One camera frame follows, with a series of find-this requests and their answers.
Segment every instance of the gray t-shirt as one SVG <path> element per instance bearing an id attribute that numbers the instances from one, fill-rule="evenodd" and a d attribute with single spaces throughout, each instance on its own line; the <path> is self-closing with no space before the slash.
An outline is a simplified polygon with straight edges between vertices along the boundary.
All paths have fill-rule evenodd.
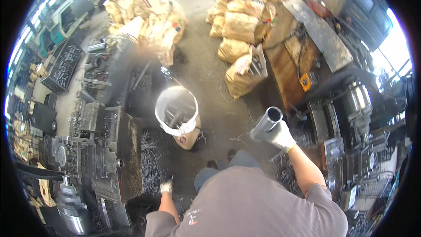
<path id="1" fill-rule="evenodd" d="M 146 237 L 336 237 L 348 229 L 328 190 L 314 184 L 301 199 L 255 167 L 230 167 L 209 178 L 179 225 L 165 211 L 148 213 L 146 221 Z"/>

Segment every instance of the blue jeans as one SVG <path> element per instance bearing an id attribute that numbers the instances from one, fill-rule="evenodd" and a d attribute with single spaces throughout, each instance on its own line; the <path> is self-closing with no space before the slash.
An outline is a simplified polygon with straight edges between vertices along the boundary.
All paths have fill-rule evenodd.
<path id="1" fill-rule="evenodd" d="M 241 167 L 259 167 L 259 163 L 246 151 L 238 151 L 234 158 L 228 163 L 226 168 L 232 167 L 232 166 L 241 166 Z M 193 184 L 196 188 L 196 192 L 199 192 L 200 188 L 203 186 L 203 184 L 213 175 L 218 173 L 219 170 L 211 168 L 211 167 L 205 167 L 202 169 L 199 174 L 197 174 L 196 179 L 194 180 Z"/>

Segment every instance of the person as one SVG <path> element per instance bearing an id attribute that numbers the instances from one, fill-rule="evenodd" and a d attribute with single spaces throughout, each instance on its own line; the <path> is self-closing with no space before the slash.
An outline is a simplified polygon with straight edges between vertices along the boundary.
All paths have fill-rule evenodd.
<path id="1" fill-rule="evenodd" d="M 305 199 L 265 176 L 245 151 L 218 171 L 201 170 L 198 192 L 180 222 L 172 199 L 172 183 L 161 183 L 161 205 L 146 215 L 145 236 L 345 236 L 348 222 L 332 201 L 319 168 L 303 153 L 281 121 L 272 144 L 288 154 Z"/>

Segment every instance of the forearm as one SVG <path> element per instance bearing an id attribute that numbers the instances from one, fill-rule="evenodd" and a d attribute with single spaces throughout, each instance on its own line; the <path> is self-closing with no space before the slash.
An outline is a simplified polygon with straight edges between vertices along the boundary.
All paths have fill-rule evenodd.
<path id="1" fill-rule="evenodd" d="M 168 192 L 162 192 L 161 195 L 161 205 L 158 210 L 170 213 L 176 219 L 176 223 L 180 224 L 180 218 L 178 217 L 176 206 L 174 206 L 173 197 Z"/>
<path id="2" fill-rule="evenodd" d="M 325 189 L 327 188 L 322 172 L 298 145 L 294 145 L 288 151 L 288 157 L 292 163 L 298 186 L 305 197 L 307 197 L 310 187 L 315 183 L 320 184 Z"/>

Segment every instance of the hand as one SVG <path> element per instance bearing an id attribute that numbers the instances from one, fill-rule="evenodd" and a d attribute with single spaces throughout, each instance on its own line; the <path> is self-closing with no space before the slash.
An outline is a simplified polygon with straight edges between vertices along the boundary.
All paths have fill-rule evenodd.
<path id="1" fill-rule="evenodd" d="M 173 195 L 173 181 L 172 180 L 161 182 L 161 194 L 163 192 L 168 192 L 170 195 Z"/>
<path id="2" fill-rule="evenodd" d="M 297 144 L 292 138 L 287 123 L 285 123 L 284 120 L 281 120 L 272 131 L 263 133 L 258 138 L 284 150 L 285 153 L 288 153 L 288 151 Z"/>

